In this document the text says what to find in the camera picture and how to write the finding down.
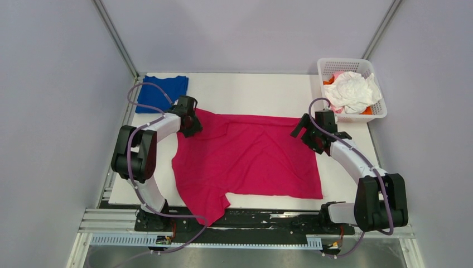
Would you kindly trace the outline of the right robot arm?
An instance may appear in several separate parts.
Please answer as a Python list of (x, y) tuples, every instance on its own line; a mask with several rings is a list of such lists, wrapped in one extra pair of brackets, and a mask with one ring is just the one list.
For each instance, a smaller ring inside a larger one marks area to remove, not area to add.
[(333, 158), (357, 185), (354, 202), (329, 202), (321, 206), (318, 225), (322, 231), (333, 233), (341, 224), (350, 224), (363, 232), (378, 231), (390, 235), (395, 228), (408, 224), (404, 178), (372, 164), (353, 138), (338, 130), (333, 111), (324, 109), (314, 114), (305, 113), (291, 136), (300, 136), (309, 149)]

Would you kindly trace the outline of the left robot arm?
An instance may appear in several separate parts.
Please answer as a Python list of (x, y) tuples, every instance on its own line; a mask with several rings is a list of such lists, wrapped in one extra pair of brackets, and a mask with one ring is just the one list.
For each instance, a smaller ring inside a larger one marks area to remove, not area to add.
[(158, 231), (170, 226), (172, 216), (165, 210), (166, 199), (153, 177), (157, 144), (174, 133), (187, 138), (201, 132), (196, 107), (195, 98), (182, 95), (153, 121), (138, 127), (124, 125), (118, 133), (111, 168), (132, 186), (141, 203), (141, 211), (150, 214), (149, 223)]

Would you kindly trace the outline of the magenta t shirt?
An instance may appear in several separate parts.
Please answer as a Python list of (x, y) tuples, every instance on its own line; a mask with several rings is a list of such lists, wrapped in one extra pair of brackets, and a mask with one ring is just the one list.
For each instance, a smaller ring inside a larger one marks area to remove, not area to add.
[(316, 154), (291, 136), (297, 118), (197, 109), (202, 131), (177, 134), (176, 188), (202, 225), (221, 218), (228, 193), (322, 199)]

